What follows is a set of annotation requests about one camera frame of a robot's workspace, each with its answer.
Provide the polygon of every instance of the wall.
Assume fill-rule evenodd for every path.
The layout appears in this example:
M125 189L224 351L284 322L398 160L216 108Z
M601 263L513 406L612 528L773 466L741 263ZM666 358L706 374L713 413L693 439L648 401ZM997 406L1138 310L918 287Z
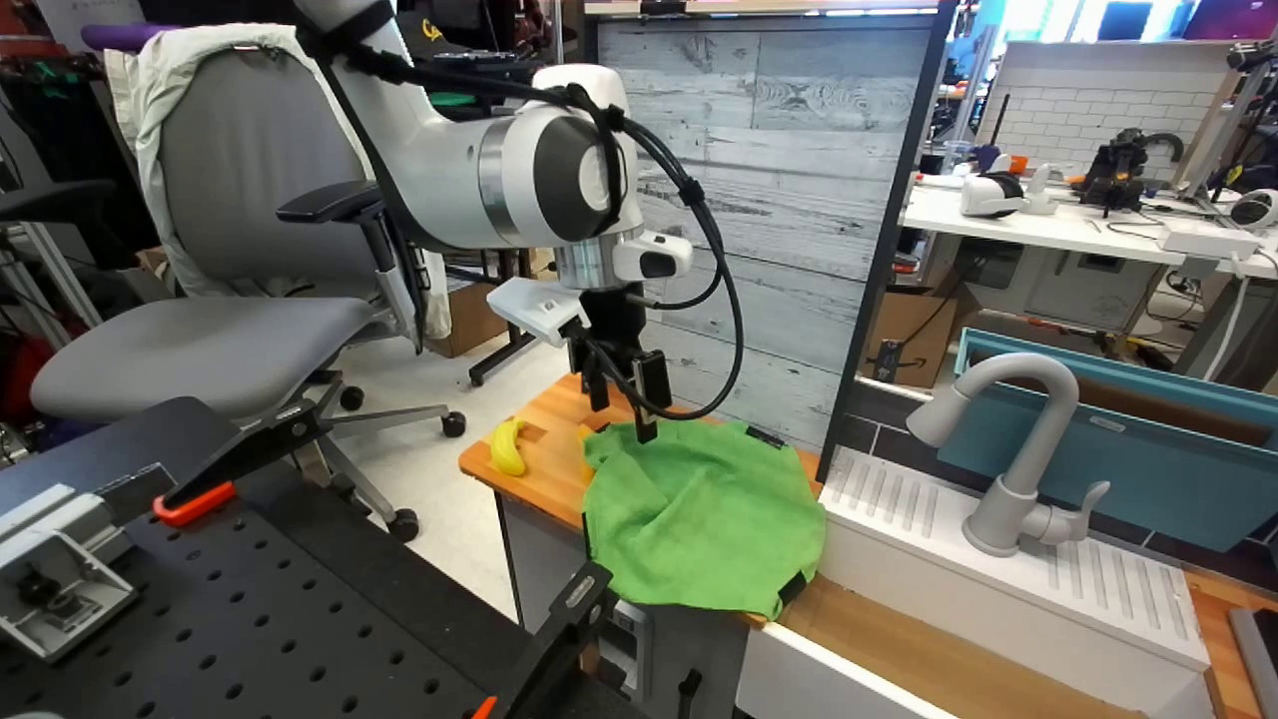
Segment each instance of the wall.
M802 15L802 13L865 13L927 15L937 0L684 0L690 15ZM640 0L588 0L588 15L640 15Z
M1267 41L1278 26L1278 3L1196 0L1188 41Z
M143 7L135 0L37 0L53 41L67 50L87 50L79 41L85 25L143 25Z
M1080 174L1123 128L1195 145L1224 73L1224 45L1006 45L979 141L1009 97L995 145Z
M833 413L929 25L599 25L599 61L620 66L631 117L702 181L726 236L746 370L724 414L800 449L824 449ZM693 236L653 169L641 169L641 216ZM697 252L693 273L653 295L693 295L710 267ZM649 314L641 339L672 355L684 402L710 401L729 358L724 291L693 310Z

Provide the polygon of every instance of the black breadboard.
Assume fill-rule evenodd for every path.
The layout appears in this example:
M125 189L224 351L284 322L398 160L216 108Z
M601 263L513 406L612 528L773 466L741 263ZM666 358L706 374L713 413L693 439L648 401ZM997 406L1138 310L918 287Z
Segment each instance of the black breadboard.
M461 719L479 688L248 507L129 528L135 604L61 663L0 643L0 716Z

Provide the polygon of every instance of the green cloth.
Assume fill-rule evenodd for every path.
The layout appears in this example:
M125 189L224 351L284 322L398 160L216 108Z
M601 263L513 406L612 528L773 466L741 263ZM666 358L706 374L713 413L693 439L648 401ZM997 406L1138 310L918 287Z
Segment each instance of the green cloth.
M824 558L800 457L740 423L662 423L649 445L624 423L591 437L588 459L591 558L631 604L778 614L778 592Z
M431 92L433 108L469 108L473 97L469 92Z

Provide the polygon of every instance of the gray faucet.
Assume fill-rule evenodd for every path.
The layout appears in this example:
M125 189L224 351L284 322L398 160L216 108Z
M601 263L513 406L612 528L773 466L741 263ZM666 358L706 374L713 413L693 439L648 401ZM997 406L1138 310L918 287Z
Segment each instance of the gray faucet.
M1080 539L1090 528L1095 503L1110 490L1110 485L1090 485L1076 510L1059 510L1037 503L1041 471L1061 445L1068 414L1076 413L1076 378L1066 363L1035 351L1009 351L974 363L966 374L959 374L951 389L929 394L906 429L929 445L942 449L959 421L966 414L966 402L985 393L997 378L1037 378L1045 389L1045 406L1021 445L1021 453L1009 459L1009 466L989 485L982 503L966 516L962 534L985 556L1015 556L1017 534L1035 534L1037 544L1068 544Z

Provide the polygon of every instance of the sink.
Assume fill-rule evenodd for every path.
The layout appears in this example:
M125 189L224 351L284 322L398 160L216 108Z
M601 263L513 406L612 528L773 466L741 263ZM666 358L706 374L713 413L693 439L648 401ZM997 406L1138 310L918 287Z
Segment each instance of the sink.
M974 503L933 474L840 449L824 489L824 576L1114 706L1214 716L1176 566L1102 539L997 558L962 539Z
M1110 479L1114 490L1102 498L1102 516L1210 550L1230 550L1274 520L1274 394L979 327L962 330L959 363L966 369L969 358L1006 351L1053 355L1095 401L1114 402L1080 402L1074 413L1074 423L1041 474L1041 495L1080 503L1095 479ZM937 459L974 474L997 474L1026 445L1037 413L1037 393L1006 385L989 389L969 402Z

